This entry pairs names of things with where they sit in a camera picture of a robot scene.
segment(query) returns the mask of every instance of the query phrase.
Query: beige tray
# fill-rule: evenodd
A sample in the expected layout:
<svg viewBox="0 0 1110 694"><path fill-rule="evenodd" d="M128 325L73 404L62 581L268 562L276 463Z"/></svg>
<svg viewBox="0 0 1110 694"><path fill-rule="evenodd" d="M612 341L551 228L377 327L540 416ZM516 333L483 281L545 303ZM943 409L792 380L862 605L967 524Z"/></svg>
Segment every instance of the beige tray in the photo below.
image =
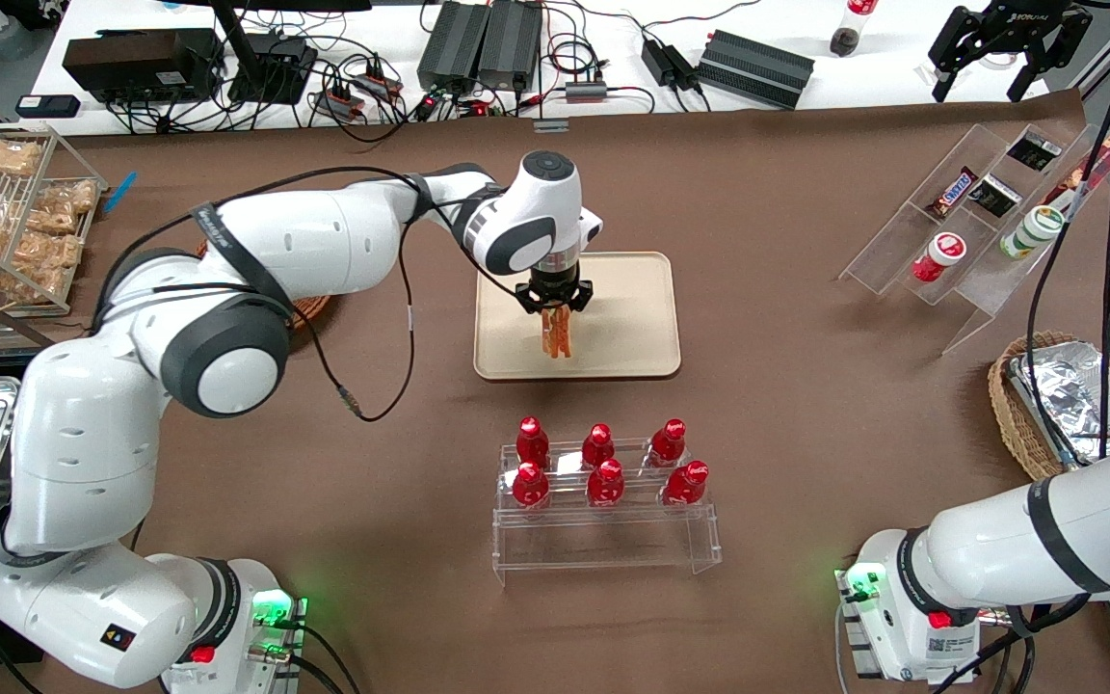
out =
<svg viewBox="0 0 1110 694"><path fill-rule="evenodd" d="M660 253L586 253L581 276L594 299L573 313L573 355L543 353L542 318L480 275L474 370L487 381L662 378L679 370L679 328L670 262ZM512 286L525 275L501 278Z"/></svg>

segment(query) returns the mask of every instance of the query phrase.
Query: blue pen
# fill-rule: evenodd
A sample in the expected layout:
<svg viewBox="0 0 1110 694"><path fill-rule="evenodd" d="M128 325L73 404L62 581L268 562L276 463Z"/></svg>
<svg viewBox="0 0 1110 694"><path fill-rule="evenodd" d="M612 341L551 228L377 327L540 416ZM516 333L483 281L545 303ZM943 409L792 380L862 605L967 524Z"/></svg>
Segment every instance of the blue pen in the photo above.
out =
<svg viewBox="0 0 1110 694"><path fill-rule="evenodd" d="M130 172L128 177L122 180L122 184L119 184L119 188L114 190L113 194L110 194L109 201L105 201L107 214L109 214L110 210L118 205L119 201L122 201L123 194L128 193L132 183L135 183L135 172Z"/></svg>

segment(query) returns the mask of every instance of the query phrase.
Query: clear acrylic rack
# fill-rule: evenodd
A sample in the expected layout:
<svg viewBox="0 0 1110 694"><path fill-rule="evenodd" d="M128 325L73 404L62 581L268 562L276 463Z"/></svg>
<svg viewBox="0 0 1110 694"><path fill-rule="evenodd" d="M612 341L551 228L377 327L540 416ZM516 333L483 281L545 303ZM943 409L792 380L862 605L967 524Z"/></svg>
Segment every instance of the clear acrylic rack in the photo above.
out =
<svg viewBox="0 0 1110 694"><path fill-rule="evenodd" d="M1027 132L1042 137L1062 149L1061 155L1053 159L1043 171L1032 170L1008 155L1012 144L1026 138ZM1098 132L1098 128L1088 127L1070 140L1050 135L1029 124L1018 140L1010 142L982 124L975 124L899 207L889 223L850 261L838 280L855 278L877 295L887 293L894 285L900 285L932 306L947 295L961 295L973 304L975 313L941 353L950 352L996 319L1005 303L1009 302L1009 295L1018 290L1048 249L1051 249L1051 244L1046 244L1022 260L1010 260L1000 252L999 240L1017 229L1027 212L1042 205L1045 199L1064 183L1080 159L1091 152L1093 138ZM1021 194L1022 202L1000 217L992 215L973 201L957 202L944 220L931 215L928 207L959 178L963 167L969 168L975 175L991 174L1000 179ZM939 232L959 234L966 241L968 254L960 263L948 268L939 280L918 281L911 275L910 264L919 259L932 237Z"/></svg>
<svg viewBox="0 0 1110 694"><path fill-rule="evenodd" d="M552 502L542 510L521 509L513 500L521 461L516 446L505 445L494 494L493 567L500 583L516 571L690 566L697 574L722 563L718 513L709 493L697 504L659 504L670 469L642 466L647 444L647 439L616 439L624 495L616 506L594 509L586 500L589 473L581 470L581 442L553 442Z"/></svg>

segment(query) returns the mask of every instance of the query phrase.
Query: aluminum foil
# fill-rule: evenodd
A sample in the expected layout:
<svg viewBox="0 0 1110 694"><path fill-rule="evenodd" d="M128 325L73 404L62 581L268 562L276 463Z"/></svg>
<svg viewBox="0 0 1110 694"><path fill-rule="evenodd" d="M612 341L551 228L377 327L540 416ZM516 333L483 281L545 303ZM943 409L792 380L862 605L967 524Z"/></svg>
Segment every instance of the aluminum foil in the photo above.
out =
<svg viewBox="0 0 1110 694"><path fill-rule="evenodd" d="M1070 454L1076 465L1089 465L1099 460L1101 361L1102 355L1088 342L1066 342L1035 350L1035 379L1039 383L1043 408L1054 425L1053 431L1045 429L1043 434L1053 450ZM1013 356L1008 369L1035 421L1040 422L1031 394L1026 355ZM1107 454L1110 456L1110 385L1107 408Z"/></svg>

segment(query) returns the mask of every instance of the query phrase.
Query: brown table cover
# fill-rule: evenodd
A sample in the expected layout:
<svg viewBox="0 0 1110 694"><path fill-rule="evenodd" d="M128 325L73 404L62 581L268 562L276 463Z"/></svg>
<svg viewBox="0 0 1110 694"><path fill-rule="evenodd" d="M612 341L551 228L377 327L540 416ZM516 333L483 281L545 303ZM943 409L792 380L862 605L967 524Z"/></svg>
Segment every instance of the brown table cover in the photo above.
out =
<svg viewBox="0 0 1110 694"><path fill-rule="evenodd" d="M986 369L1021 333L1033 284L939 359L966 304L876 299L837 274L973 123L1015 137L1029 121L1068 133L1082 107L1062 92L1018 105L612 115L573 120L566 135L480 119L406 127L369 152L330 128L78 140L110 180L140 172L90 232L81 320L132 238L199 202L335 164L472 161L507 183L528 150L559 150L605 220L595 249L656 250L674 264L676 376L485 383L471 365L474 273L448 234L418 225L406 247L417 368L396 412L375 425L344 412L305 339L255 413L212 421L173 405L141 553L265 562L311 599L311 623L369 694L836 691L834 567L878 530L1029 482L1000 443ZM1098 339L1106 200L1071 230L1042 328ZM198 233L188 224L160 243L193 249ZM330 312L327 356L377 412L405 373L398 273ZM726 561L695 579L650 567L513 574L500 587L494 471L528 413L565 440L596 421L648 435L686 419L713 469ZM309 655L332 672L316 646ZM855 693L926 693L846 667ZM993 667L965 691L989 688ZM23 671L50 694L109 691L52 660ZM303 688L320 685L304 677ZM0 691L19 691L2 668ZM1079 691L1110 693L1104 606L1039 636L1030 692Z"/></svg>

